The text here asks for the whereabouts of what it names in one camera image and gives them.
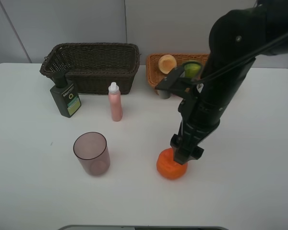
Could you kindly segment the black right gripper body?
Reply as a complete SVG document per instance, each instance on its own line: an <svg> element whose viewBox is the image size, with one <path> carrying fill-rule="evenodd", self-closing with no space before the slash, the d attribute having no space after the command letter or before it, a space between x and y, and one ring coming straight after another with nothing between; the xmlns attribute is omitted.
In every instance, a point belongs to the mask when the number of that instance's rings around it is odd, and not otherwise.
<svg viewBox="0 0 288 230"><path fill-rule="evenodd" d="M198 145L220 124L219 108L200 98L183 99L178 107L182 121L177 134L171 138L173 150L183 148L190 152L189 160L201 158L204 149Z"/></svg>

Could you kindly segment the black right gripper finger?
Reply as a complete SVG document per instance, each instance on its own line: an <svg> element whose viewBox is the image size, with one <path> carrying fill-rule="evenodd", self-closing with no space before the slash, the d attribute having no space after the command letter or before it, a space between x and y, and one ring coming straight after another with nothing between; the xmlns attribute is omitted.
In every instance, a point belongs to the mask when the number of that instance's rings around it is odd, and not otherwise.
<svg viewBox="0 0 288 230"><path fill-rule="evenodd" d="M174 150L174 161L180 165L184 165L189 161L190 152L183 149L177 148Z"/></svg>

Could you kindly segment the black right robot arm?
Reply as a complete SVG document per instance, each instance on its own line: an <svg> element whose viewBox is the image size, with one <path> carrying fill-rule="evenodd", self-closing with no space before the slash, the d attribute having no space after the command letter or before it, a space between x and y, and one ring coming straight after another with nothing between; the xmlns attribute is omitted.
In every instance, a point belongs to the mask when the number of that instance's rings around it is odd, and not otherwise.
<svg viewBox="0 0 288 230"><path fill-rule="evenodd" d="M220 118L258 55L288 53L288 0L261 0L253 8L231 10L213 25L210 55L200 77L168 77L170 91L182 98L180 129L171 141L174 161L185 164L203 154L199 144Z"/></svg>

